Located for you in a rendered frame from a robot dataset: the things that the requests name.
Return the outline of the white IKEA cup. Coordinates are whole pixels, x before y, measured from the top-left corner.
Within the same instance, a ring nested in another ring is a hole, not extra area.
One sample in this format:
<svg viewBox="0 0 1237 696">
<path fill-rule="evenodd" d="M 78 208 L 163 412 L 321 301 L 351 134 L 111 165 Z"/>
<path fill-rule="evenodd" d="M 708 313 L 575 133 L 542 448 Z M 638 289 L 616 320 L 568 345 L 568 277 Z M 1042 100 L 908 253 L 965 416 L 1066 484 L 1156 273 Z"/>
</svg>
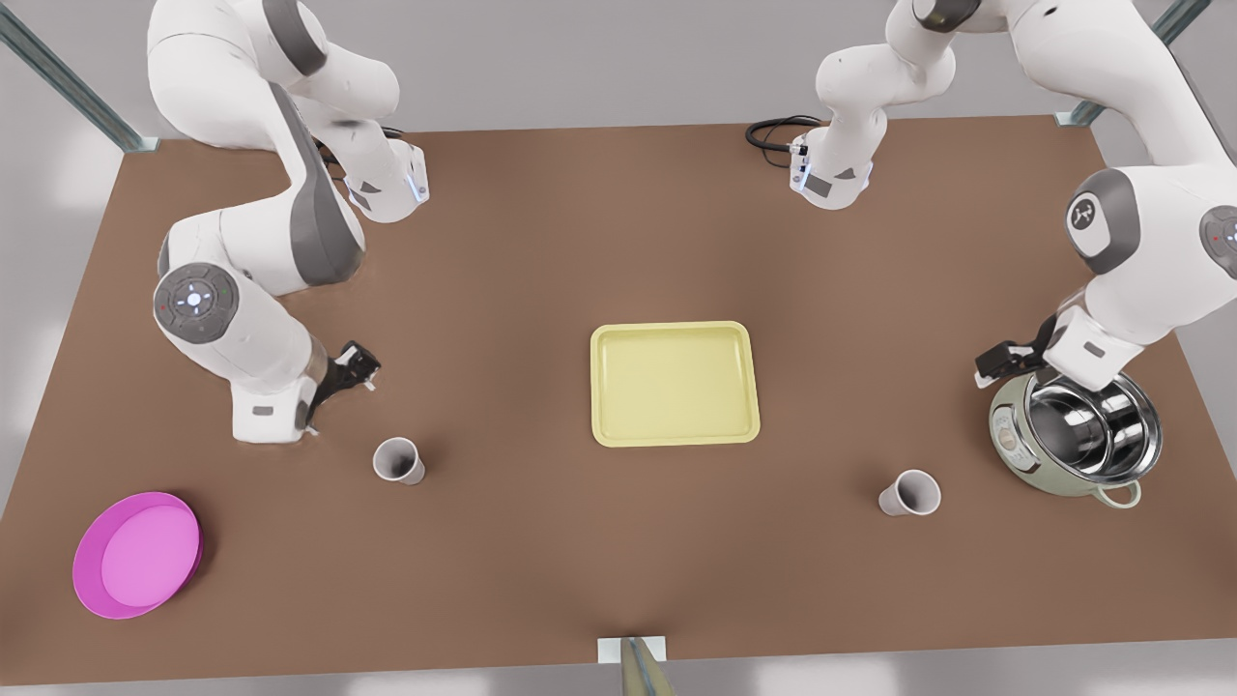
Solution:
<svg viewBox="0 0 1237 696">
<path fill-rule="evenodd" d="M 427 472 L 414 441 L 404 436 L 393 436 L 376 448 L 372 467 L 380 478 L 403 485 L 419 485 Z"/>
<path fill-rule="evenodd" d="M 880 511 L 887 516 L 929 516 L 943 502 L 936 478 L 920 470 L 902 471 L 892 485 L 878 494 Z"/>
</svg>

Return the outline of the yellow rectangular tray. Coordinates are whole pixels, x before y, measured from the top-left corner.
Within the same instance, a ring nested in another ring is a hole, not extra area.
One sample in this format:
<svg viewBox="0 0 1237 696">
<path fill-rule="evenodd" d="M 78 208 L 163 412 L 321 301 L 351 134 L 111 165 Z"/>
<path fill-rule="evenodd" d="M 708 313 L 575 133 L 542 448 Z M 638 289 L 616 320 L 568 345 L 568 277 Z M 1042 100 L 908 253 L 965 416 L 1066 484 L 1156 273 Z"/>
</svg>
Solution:
<svg viewBox="0 0 1237 696">
<path fill-rule="evenodd" d="M 737 321 L 611 323 L 590 337 L 593 440 L 605 448 L 750 443 L 760 391 Z"/>
</svg>

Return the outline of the pale green steel pot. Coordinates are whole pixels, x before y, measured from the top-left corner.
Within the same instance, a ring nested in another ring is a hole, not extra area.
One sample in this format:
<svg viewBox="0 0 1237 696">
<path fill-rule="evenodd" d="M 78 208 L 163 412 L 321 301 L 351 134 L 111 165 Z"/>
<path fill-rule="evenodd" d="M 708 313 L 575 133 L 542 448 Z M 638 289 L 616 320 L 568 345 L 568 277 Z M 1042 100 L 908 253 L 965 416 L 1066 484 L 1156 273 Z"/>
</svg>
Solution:
<svg viewBox="0 0 1237 696">
<path fill-rule="evenodd" d="M 1141 478 L 1164 445 L 1157 405 L 1123 373 L 1100 391 L 1065 376 L 1016 376 L 995 393 L 987 430 L 1025 485 L 1060 497 L 1090 494 L 1110 509 L 1139 504 Z"/>
</svg>

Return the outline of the pink round plate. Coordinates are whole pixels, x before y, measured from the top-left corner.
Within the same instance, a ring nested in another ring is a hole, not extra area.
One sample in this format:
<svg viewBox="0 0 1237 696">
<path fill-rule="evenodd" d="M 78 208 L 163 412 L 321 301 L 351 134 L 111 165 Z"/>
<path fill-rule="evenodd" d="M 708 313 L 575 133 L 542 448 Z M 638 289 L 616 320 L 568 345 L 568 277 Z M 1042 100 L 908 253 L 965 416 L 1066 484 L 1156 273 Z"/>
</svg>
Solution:
<svg viewBox="0 0 1237 696">
<path fill-rule="evenodd" d="M 177 494 L 129 494 L 88 525 L 73 558 L 75 598 L 106 621 L 131 621 L 171 600 L 202 561 L 204 535 Z"/>
</svg>

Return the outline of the silver frame post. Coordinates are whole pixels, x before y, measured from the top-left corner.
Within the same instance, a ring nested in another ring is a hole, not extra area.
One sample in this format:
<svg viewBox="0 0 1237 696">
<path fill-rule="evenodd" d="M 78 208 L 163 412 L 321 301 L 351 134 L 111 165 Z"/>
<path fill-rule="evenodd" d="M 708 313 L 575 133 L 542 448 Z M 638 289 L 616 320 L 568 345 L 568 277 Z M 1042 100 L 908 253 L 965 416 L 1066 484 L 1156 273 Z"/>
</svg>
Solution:
<svg viewBox="0 0 1237 696">
<path fill-rule="evenodd" d="M 14 56 L 25 62 L 36 75 L 40 75 L 59 96 L 71 103 L 96 131 L 105 135 L 125 155 L 153 153 L 158 150 L 160 138 L 139 134 L 119 112 L 116 112 L 96 91 L 71 70 L 40 36 L 35 35 L 14 10 L 0 0 L 0 43 Z"/>
<path fill-rule="evenodd" d="M 596 640 L 599 664 L 618 664 L 623 696 L 677 696 L 667 677 L 666 637 L 605 637 Z"/>
<path fill-rule="evenodd" d="M 1021 41 L 1025 74 L 1048 91 L 1079 99 L 1056 112 L 1063 129 L 1090 127 L 1103 111 L 1118 112 L 1136 129 L 1152 159 L 1171 159 L 1178 150 L 1213 131 L 1206 103 L 1171 45 L 1197 19 L 1237 37 L 1237 12 L 1211 10 L 1212 0 L 1164 0 L 1147 21 L 1150 0 L 1051 0 L 1039 27 L 1047 32 L 1047 62 L 1032 66 Z"/>
</svg>

